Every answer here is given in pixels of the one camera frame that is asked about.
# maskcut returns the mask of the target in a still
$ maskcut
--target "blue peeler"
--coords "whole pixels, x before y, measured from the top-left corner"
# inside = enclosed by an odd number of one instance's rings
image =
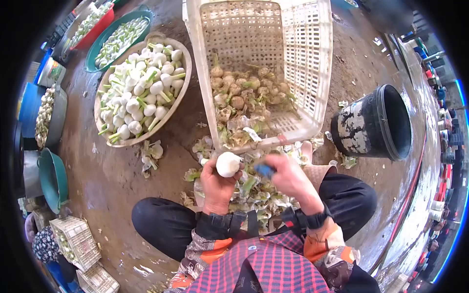
[[[257,164],[254,165],[254,170],[257,173],[261,174],[261,176],[266,177],[267,179],[271,180],[272,176],[276,172],[276,170],[266,164]]]

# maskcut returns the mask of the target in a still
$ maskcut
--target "green basin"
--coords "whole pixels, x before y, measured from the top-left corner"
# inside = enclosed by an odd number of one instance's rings
[[[67,173],[62,159],[44,148],[38,158],[39,180],[47,204],[58,214],[68,197]]]
[[[113,32],[116,31],[116,29],[121,24],[127,23],[127,22],[131,21],[132,19],[136,19],[136,18],[139,18],[141,16],[143,16],[144,18],[147,18],[148,21],[149,21],[149,24],[146,27],[146,29],[143,31],[143,33],[129,46],[129,48],[131,46],[135,45],[136,43],[139,43],[139,42],[143,41],[145,39],[146,35],[148,35],[148,33],[150,32],[151,22],[153,21],[153,18],[155,17],[155,14],[151,10],[149,10],[148,7],[144,4],[140,5],[137,8],[137,10],[131,11],[131,12],[123,15],[121,18],[119,18],[118,20],[113,22],[110,26],[108,26],[107,29],[105,29],[99,35],[99,37],[96,39],[96,41],[94,41],[93,45],[91,46],[90,50],[88,51],[88,54],[86,55],[84,70],[86,72],[90,72],[90,73],[95,73],[95,72],[98,72],[98,71],[106,71],[109,68],[109,66],[111,66],[112,62],[107,64],[106,66],[104,66],[101,69],[97,68],[96,65],[94,65],[95,58],[99,54],[99,51],[101,50],[101,48],[103,47],[103,43],[105,41],[107,41],[107,39],[113,34]]]

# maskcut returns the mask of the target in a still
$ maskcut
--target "wet floor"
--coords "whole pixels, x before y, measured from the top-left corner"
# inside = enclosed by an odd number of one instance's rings
[[[116,17],[132,10],[140,1],[131,0],[116,11]],[[155,12],[151,30],[158,30],[182,42],[190,52],[192,47],[182,21],[182,5],[179,1],[143,1]],[[369,25],[359,10],[353,14],[336,10],[341,20],[333,23],[333,68],[329,91],[328,109],[323,131],[329,130],[330,119],[339,109],[338,102],[352,102],[372,92],[378,85],[394,85],[404,97],[411,116],[413,143],[409,157],[391,163],[388,159],[360,158],[358,165],[350,170],[342,167],[342,173],[358,177],[376,189],[378,209],[370,222],[348,241],[362,253],[360,266],[369,270],[377,261],[388,242],[393,222],[399,215],[404,197],[422,151],[425,124],[428,123],[428,142],[423,158],[425,173],[413,202],[416,210],[411,213],[401,233],[397,235],[396,247],[391,247],[386,259],[387,267],[397,268],[396,262],[408,251],[410,260],[403,265],[411,267],[414,258],[422,251],[422,233],[414,233],[412,239],[405,237],[408,231],[423,229],[427,219],[429,198],[435,189],[438,175],[439,143],[436,135],[436,102],[428,84],[423,79],[418,60],[411,50],[406,50],[410,60],[415,84],[404,67],[400,68],[391,58],[394,49],[387,48],[374,38],[381,36]],[[135,148],[115,149],[108,147],[98,136],[94,122],[94,96],[100,73],[83,72],[86,53],[78,53],[67,65],[62,87],[68,94],[65,121],[59,155],[67,166],[69,194],[73,215],[88,220],[96,242],[102,247],[101,262],[104,268],[120,283],[120,292],[145,292],[152,285],[165,284],[177,270],[178,263],[151,247],[134,230],[130,213],[140,199],[155,196],[179,200],[179,192],[189,192],[190,183],[182,178],[189,168],[199,167],[191,152],[196,139],[209,135],[208,128],[199,128],[197,122],[205,122],[204,106],[194,70],[188,92],[174,117],[152,137],[161,139],[164,155],[159,169],[150,178],[141,175],[142,163],[136,158]],[[334,159],[334,146],[326,140],[315,153],[316,164],[328,164]]]

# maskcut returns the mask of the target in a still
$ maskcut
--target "peeled garlic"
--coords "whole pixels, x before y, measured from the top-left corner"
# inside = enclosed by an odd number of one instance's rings
[[[239,157],[232,152],[224,152],[217,159],[217,172],[221,177],[233,177],[239,170],[239,163],[242,157]]]

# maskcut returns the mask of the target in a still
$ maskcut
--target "hand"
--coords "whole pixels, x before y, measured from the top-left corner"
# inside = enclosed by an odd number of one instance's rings
[[[305,215],[324,211],[324,204],[317,191],[295,159],[284,155],[267,155],[264,161],[276,170],[272,183],[277,190],[296,198]]]
[[[242,171],[236,172],[233,177],[224,178],[217,173],[217,158],[212,158],[205,163],[200,174],[200,181],[205,194],[202,212],[210,215],[226,215],[231,196],[235,190],[235,183],[242,176]],[[244,164],[240,163],[240,170],[244,169]]]

